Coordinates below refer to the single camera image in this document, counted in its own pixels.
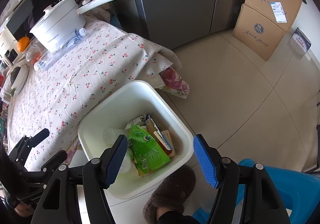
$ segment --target foot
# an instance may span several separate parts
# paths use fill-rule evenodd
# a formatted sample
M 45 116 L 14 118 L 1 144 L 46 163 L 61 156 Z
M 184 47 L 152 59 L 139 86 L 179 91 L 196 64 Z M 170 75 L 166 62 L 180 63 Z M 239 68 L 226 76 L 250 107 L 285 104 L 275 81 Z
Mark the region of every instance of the foot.
M 196 176 L 186 165 L 166 177 L 153 192 L 143 209 L 143 217 L 149 224 L 156 224 L 157 208 L 168 208 L 183 213 L 183 203 L 195 188 Z

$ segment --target screw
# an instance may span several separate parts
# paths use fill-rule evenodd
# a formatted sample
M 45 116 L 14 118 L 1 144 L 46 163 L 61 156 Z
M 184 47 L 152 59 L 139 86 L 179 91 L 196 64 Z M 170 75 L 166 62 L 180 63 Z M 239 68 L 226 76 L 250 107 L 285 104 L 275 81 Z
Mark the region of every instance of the screw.
M 224 164 L 229 164 L 231 162 L 230 158 L 229 157 L 223 157 L 222 158 L 222 163 Z
M 91 163 L 93 164 L 93 165 L 96 165 L 96 164 L 98 164 L 100 162 L 100 159 L 99 158 L 93 158 L 92 160 L 91 160 Z
M 65 170 L 66 168 L 67 168 L 66 165 L 61 165 L 61 166 L 59 166 L 59 170 L 60 170 L 60 171 L 63 171 L 63 170 Z
M 263 169 L 263 165 L 262 164 L 256 164 L 256 168 L 259 169 L 259 170 L 262 170 Z

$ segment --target tile floor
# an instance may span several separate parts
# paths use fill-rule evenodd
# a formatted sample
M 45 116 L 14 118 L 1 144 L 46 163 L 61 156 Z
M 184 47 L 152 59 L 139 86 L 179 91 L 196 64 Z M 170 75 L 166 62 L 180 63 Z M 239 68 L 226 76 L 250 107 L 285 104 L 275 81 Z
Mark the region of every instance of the tile floor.
M 317 155 L 320 72 L 312 59 L 295 55 L 287 45 L 290 37 L 284 36 L 268 61 L 235 39 L 232 30 L 185 44 L 174 51 L 183 64 L 179 73 L 191 88 L 188 98 L 159 93 L 191 132 L 201 133 L 222 156 L 297 171 L 311 168 Z M 199 207 L 209 211 L 216 190 L 205 181 L 194 155 L 188 165 L 197 183 L 185 214 Z M 127 201 L 107 194 L 116 223 L 145 223 L 142 208 L 156 186 Z M 83 189 L 78 190 L 87 224 Z

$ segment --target black pants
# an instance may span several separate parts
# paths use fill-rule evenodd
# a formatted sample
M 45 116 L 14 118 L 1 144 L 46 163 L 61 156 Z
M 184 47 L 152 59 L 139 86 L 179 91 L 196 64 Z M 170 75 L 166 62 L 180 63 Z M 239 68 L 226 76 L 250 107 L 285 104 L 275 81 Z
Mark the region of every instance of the black pants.
M 191 216 L 184 216 L 179 212 L 169 211 L 158 219 L 158 224 L 200 224 Z

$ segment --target stacked cardboard box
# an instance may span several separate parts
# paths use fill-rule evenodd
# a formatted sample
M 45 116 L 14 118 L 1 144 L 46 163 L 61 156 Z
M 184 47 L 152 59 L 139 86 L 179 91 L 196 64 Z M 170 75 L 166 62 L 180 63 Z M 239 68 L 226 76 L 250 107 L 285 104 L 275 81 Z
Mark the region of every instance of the stacked cardboard box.
M 302 0 L 245 0 L 233 36 L 264 60 L 268 60 L 284 34 L 289 32 L 301 2 Z

